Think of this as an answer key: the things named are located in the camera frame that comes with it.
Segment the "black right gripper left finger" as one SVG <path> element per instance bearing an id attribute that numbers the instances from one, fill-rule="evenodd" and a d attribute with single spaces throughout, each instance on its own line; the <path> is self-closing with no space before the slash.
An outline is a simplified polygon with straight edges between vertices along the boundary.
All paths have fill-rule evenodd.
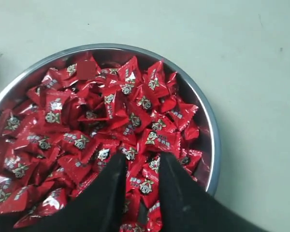
<path id="1" fill-rule="evenodd" d="M 116 153 L 98 177 L 63 209 L 35 226 L 35 232 L 118 232 L 125 203 L 126 158 Z"/>

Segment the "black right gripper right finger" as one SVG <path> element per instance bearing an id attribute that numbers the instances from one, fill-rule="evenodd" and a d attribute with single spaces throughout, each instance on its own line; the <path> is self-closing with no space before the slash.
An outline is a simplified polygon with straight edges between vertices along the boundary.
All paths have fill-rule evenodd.
<path id="1" fill-rule="evenodd" d="M 159 201 L 164 232 L 262 232 L 205 192 L 176 157 L 160 155 Z"/>

